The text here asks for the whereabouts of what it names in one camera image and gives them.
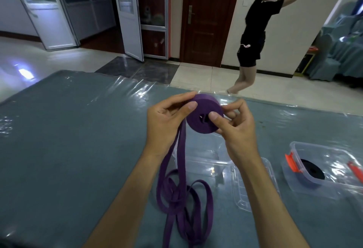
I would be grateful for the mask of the red yellow crate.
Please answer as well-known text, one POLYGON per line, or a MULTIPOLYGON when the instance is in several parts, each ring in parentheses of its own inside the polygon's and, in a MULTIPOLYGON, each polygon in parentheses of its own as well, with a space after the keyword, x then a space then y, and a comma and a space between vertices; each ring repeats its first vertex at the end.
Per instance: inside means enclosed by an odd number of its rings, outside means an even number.
POLYGON ((310 46, 293 76, 303 76, 318 52, 319 49, 316 46, 310 46))

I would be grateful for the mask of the person's right forearm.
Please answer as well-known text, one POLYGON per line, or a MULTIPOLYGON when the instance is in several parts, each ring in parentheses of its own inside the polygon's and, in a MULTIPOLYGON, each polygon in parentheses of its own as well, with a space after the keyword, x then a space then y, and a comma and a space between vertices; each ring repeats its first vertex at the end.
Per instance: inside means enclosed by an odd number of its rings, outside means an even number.
POLYGON ((310 248, 282 202, 258 154, 231 154, 247 192, 260 248, 310 248))

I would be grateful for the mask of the person's left forearm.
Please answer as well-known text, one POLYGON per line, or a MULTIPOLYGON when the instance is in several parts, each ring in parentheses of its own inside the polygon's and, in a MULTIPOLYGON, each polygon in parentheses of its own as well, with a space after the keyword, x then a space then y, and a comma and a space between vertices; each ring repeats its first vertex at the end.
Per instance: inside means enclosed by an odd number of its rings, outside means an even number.
POLYGON ((157 171, 170 147, 146 145, 82 248, 133 248, 157 171))

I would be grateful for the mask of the clear box with orange clips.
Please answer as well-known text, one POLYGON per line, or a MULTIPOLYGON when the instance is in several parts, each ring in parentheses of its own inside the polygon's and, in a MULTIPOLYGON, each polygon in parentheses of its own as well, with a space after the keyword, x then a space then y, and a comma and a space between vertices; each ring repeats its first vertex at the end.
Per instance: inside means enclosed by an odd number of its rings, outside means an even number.
POLYGON ((294 192, 335 200, 363 196, 363 165, 346 150, 294 141, 281 166, 285 180, 294 192), (325 180, 311 177, 301 159, 321 168, 325 180))

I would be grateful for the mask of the open clear plastic container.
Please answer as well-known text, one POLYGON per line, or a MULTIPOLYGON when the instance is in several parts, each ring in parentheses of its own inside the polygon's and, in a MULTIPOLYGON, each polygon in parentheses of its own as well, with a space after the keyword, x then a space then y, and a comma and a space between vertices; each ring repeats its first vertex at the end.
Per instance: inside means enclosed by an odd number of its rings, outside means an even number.
POLYGON ((217 177, 231 166, 225 140, 216 133, 201 134, 187 127, 185 141, 185 170, 206 177, 217 177))

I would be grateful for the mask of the clear plastic lid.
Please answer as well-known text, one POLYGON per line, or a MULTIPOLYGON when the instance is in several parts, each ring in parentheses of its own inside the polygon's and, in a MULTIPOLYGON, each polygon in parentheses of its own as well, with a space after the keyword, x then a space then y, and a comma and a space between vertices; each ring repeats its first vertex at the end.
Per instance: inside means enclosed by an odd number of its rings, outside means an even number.
MULTIPOLYGON (((276 191, 280 195, 278 183, 275 178, 275 173, 273 171, 273 167, 272 167, 270 161, 266 158, 261 158, 261 159, 262 159, 265 169, 266 169, 267 173, 269 174, 269 177, 270 177, 276 191)), ((233 193, 233 198, 234 198, 235 204, 241 210, 244 210, 247 212, 252 212, 251 205, 249 203, 249 199, 247 196, 247 191, 246 191, 242 176, 241 176, 237 166, 235 164, 233 164, 230 169, 231 169, 232 193, 233 193)))

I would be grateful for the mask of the purple ribbon roll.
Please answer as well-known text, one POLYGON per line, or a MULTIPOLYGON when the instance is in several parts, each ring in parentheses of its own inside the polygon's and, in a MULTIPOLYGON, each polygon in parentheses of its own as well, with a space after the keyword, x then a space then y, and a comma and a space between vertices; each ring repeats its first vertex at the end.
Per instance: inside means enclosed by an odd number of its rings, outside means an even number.
POLYGON ((174 142, 161 163, 157 180, 157 204, 159 209, 167 215, 162 248, 170 247, 170 238, 175 222, 180 236, 188 243, 189 248, 205 243, 213 224, 214 202, 210 186, 202 179, 194 181, 191 185, 187 184, 185 167, 186 124, 198 133, 211 134, 218 127, 210 121, 208 115, 210 112, 216 112, 223 116, 223 110, 219 102, 208 94, 197 94, 190 101, 197 102, 197 107, 180 123, 174 142), (206 227, 204 232, 202 232, 201 201, 193 188, 196 183, 201 183, 206 191, 206 227))

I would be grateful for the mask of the white framed glass door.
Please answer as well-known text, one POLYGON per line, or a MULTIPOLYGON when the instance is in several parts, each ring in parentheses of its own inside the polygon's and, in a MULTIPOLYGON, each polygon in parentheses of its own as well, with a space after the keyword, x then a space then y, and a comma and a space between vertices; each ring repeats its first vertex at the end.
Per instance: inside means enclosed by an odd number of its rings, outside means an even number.
POLYGON ((62 0, 20 0, 20 3, 47 51, 78 46, 62 0))
POLYGON ((144 62, 138 0, 116 0, 125 53, 144 62))

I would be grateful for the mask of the person's left hand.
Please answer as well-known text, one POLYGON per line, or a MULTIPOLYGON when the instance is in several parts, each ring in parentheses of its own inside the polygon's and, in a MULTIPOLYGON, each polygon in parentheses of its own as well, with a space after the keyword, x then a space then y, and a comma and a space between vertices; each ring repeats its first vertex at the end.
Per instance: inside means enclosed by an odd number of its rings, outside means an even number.
POLYGON ((196 91, 173 95, 147 111, 147 139, 144 151, 163 159, 175 140, 178 128, 184 121, 173 121, 168 115, 168 107, 179 102, 193 101, 196 91))

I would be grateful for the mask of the black ribbon roll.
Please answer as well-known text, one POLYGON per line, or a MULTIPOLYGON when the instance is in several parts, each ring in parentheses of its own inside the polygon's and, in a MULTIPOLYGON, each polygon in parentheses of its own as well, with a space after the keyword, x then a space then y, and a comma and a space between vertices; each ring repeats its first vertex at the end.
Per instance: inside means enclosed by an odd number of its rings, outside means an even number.
POLYGON ((325 180, 325 174, 323 170, 316 164, 305 159, 301 159, 301 162, 311 177, 319 180, 325 180))

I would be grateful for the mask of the person's right hand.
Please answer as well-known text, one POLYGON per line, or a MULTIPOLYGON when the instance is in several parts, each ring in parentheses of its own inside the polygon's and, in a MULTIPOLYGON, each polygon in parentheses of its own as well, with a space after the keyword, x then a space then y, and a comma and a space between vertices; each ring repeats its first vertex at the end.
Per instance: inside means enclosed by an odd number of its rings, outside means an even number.
POLYGON ((230 136, 224 138, 229 157, 236 166, 259 157, 254 117, 244 99, 222 107, 225 118, 231 120, 230 136))

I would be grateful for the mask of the blue covered chairs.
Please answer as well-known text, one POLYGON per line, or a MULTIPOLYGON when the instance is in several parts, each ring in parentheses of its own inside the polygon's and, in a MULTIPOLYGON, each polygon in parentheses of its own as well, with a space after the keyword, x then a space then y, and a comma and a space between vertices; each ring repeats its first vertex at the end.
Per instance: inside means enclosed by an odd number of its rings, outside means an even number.
POLYGON ((305 76, 363 89, 363 0, 344 4, 334 20, 321 28, 312 45, 317 53, 305 76))

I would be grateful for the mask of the brown wooden door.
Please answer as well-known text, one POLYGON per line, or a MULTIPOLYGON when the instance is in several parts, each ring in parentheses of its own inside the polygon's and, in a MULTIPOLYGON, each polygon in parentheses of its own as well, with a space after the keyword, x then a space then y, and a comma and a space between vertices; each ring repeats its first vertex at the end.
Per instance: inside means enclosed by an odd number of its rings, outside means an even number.
POLYGON ((180 61, 220 67, 237 0, 183 0, 180 61), (192 5, 192 23, 187 24, 192 5))

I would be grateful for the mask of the glass partition with white frame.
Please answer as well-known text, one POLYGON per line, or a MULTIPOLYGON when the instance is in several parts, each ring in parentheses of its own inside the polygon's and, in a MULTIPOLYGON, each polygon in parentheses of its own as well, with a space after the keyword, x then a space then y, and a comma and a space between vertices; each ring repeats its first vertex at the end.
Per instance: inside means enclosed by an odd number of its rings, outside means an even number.
POLYGON ((138 0, 143 55, 170 58, 171 0, 138 0))

